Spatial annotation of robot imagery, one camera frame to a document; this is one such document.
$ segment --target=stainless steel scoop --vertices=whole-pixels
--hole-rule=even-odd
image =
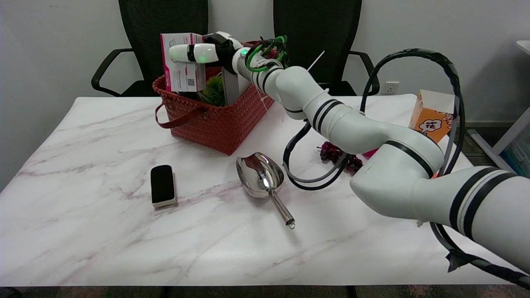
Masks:
[[[265,154],[256,152],[236,159],[237,174],[246,192],[255,198],[267,198],[274,203],[285,225],[295,228],[295,219],[276,194],[284,181],[281,168]]]

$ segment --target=woven basket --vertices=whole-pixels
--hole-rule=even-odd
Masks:
[[[219,73],[219,70],[208,74]],[[171,129],[171,135],[231,155],[241,145],[250,131],[267,112],[255,86],[248,88],[231,106],[216,107],[165,89],[165,77],[153,83],[153,89],[162,97],[162,103],[155,109],[155,119],[162,128]],[[264,99],[267,109],[274,100]],[[169,122],[158,121],[158,110],[165,106]]]

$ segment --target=black office chair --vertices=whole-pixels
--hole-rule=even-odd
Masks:
[[[160,33],[208,32],[208,0],[119,0],[121,19],[131,49],[110,52],[92,77],[92,87],[115,97],[158,96],[151,85],[164,73]],[[124,93],[100,86],[112,61],[122,52],[134,52],[143,81],[134,82]]]
[[[313,78],[330,95],[356,95],[342,80],[348,55],[360,56],[368,74],[374,70],[368,54],[350,51],[360,14],[361,0],[274,0],[274,32],[287,36],[289,65],[307,68],[325,50],[311,68]],[[378,92],[376,78],[369,95]]]

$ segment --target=purple grapes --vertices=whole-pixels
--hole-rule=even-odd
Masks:
[[[322,161],[330,160],[333,163],[337,163],[340,156],[344,153],[344,151],[330,142],[324,142],[321,147],[317,148],[320,149],[320,159]],[[346,164],[346,171],[350,172],[351,174],[355,174],[362,166],[363,161],[357,158],[356,155],[351,155]]]

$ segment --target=chair armrest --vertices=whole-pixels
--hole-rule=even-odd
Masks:
[[[368,56],[367,53],[350,51],[350,55],[357,55],[361,57],[361,60],[363,60],[363,64],[365,65],[366,71],[368,72],[368,76],[372,74],[372,72],[374,71],[374,64],[372,63],[372,60],[370,59],[370,56]],[[376,76],[374,78],[374,81],[372,82],[372,90],[368,93],[368,95],[372,96],[378,93],[379,93],[379,79]]]
[[[133,49],[116,49],[116,50],[113,50],[112,52],[110,52],[110,54],[108,54],[108,56],[105,58],[105,60],[103,60],[101,65],[98,67],[98,70],[96,70],[94,76],[92,77],[92,80],[91,80],[92,88],[94,88],[95,90],[98,90],[98,91],[103,91],[103,92],[108,93],[108,94],[110,94],[112,96],[115,96],[115,97],[120,96],[120,93],[118,93],[116,91],[112,91],[110,89],[101,87],[99,85],[99,82],[101,80],[101,77],[105,73],[105,71],[107,71],[107,68],[109,68],[109,66],[112,63],[112,61],[114,61],[114,59],[116,59],[116,57],[120,53],[122,53],[122,52],[132,52],[132,51],[133,51]]]

